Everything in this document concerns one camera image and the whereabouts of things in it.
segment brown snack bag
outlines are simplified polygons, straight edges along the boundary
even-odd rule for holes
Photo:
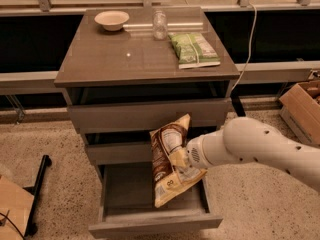
[[[185,146],[189,123],[190,116],[187,114],[150,132],[157,208],[195,185],[207,172],[192,167],[188,161]]]

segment green snack bag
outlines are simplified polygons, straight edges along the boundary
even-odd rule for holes
[[[169,34],[169,37],[180,69],[220,65],[219,56],[201,33]]]

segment cardboard box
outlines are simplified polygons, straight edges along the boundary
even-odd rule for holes
[[[284,105],[280,115],[302,143],[320,147],[320,105],[314,100],[320,91],[316,88],[320,90],[320,81],[295,84],[280,97]]]

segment brown tabletop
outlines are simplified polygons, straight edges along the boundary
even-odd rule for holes
[[[55,80],[57,87],[89,87],[179,83],[237,79],[228,52],[199,7],[162,8],[169,32],[200,32],[218,53],[221,64],[179,69],[170,39],[154,40],[152,12],[121,9],[130,15],[121,31],[109,32],[94,18],[102,10],[88,10],[79,25]]]

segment power cord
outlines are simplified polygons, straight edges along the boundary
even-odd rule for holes
[[[9,217],[3,213],[0,212],[0,215],[3,216],[6,220],[8,220],[11,225],[17,230],[17,232],[19,233],[19,235],[21,236],[21,238],[23,240],[26,240],[26,238],[23,236],[23,234],[21,233],[21,231],[17,228],[17,226],[9,219]]]
[[[251,59],[251,50],[252,50],[252,37],[253,37],[253,32],[254,32],[254,30],[255,30],[255,27],[256,27],[256,22],[257,22],[257,16],[258,16],[258,10],[257,10],[257,8],[253,5],[253,4],[250,4],[251,5],[251,7],[253,8],[253,10],[254,10],[254,18],[253,18],[253,23],[252,23],[252,27],[251,27],[251,33],[250,33],[250,38],[249,38],[249,47],[248,47],[248,50],[249,50],[249,52],[248,52],[248,59],[247,59],[247,61],[246,61],[246,64],[244,65],[244,67],[243,67],[243,69],[242,69],[242,72],[241,72],[241,74],[240,74],[240,77],[239,77],[239,79],[237,80],[237,82],[234,84],[234,86],[232,87],[232,89],[231,89],[231,91],[238,85],[238,83],[240,82],[240,80],[241,80],[241,78],[242,78],[242,76],[243,76],[243,74],[244,74],[244,72],[246,71],[246,69],[247,69],[247,66],[248,66],[248,64],[249,64],[249,61],[250,61],[250,59]]]

